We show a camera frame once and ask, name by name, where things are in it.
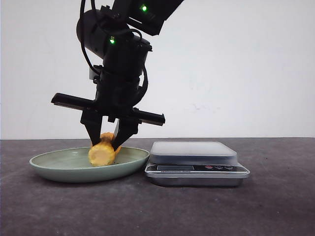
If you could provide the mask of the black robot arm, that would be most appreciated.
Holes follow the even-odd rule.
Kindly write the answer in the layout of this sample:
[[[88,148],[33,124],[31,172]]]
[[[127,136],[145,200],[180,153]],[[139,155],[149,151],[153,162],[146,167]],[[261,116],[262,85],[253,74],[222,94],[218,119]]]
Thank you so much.
[[[145,61],[152,50],[142,33],[158,35],[163,23],[180,6],[179,0],[116,0],[113,6],[85,11],[81,2],[77,37],[83,53],[91,51],[103,60],[90,66],[90,79],[96,84],[93,100],[57,93],[52,103],[82,111],[93,145],[100,143],[102,118],[117,124],[112,147],[117,149],[138,132],[138,125],[163,125],[164,115],[136,108],[148,88]]]

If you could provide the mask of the black gripper claw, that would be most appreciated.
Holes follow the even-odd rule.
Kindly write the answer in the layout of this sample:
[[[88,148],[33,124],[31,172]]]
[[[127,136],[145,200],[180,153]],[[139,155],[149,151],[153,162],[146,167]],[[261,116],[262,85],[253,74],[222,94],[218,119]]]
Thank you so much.
[[[112,139],[113,149],[117,150],[132,135],[137,134],[141,123],[142,121],[137,118],[118,118]]]
[[[85,126],[92,146],[100,143],[102,116],[94,110],[84,110],[80,122]]]

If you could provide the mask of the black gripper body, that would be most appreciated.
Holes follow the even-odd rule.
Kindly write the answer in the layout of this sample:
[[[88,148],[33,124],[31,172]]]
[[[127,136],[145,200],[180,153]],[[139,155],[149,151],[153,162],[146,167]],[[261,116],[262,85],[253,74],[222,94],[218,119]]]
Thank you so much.
[[[126,119],[136,123],[144,122],[162,126],[165,123],[163,114],[159,115],[135,108],[148,88],[148,75],[144,64],[140,65],[140,74],[144,75],[142,85],[139,84],[139,75],[119,75],[111,73],[103,67],[100,76],[94,75],[95,99],[56,93],[51,102],[57,106],[82,111],[80,122],[84,125],[99,126],[102,118],[106,116],[109,122]]]

